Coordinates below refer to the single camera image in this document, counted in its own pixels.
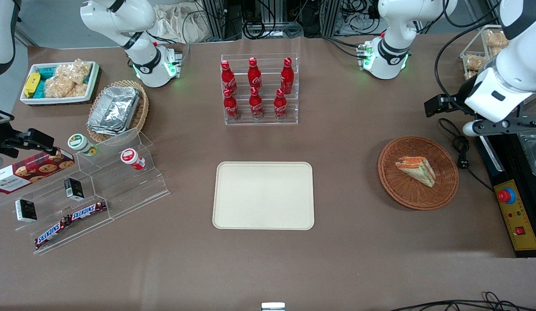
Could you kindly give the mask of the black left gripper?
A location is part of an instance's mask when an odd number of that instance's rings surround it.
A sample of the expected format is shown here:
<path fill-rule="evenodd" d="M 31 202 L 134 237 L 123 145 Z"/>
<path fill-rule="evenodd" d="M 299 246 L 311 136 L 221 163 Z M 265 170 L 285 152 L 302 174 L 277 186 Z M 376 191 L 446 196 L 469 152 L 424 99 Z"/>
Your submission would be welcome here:
<path fill-rule="evenodd" d="M 466 104 L 467 97 L 471 94 L 475 82 L 463 83 L 458 92 L 449 96 L 434 96 L 425 101 L 425 115 L 432 117 L 442 112 L 461 111 L 464 114 L 476 114 L 472 108 Z"/>

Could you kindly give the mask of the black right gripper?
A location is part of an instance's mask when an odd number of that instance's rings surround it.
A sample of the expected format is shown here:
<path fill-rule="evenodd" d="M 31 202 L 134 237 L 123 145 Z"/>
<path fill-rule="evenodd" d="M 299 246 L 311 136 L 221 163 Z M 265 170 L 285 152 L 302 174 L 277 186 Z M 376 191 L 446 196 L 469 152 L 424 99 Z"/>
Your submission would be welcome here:
<path fill-rule="evenodd" d="M 30 128 L 26 132 L 0 132 L 0 154 L 17 158 L 17 147 L 46 153 L 55 151 L 54 138 L 37 129 Z"/>

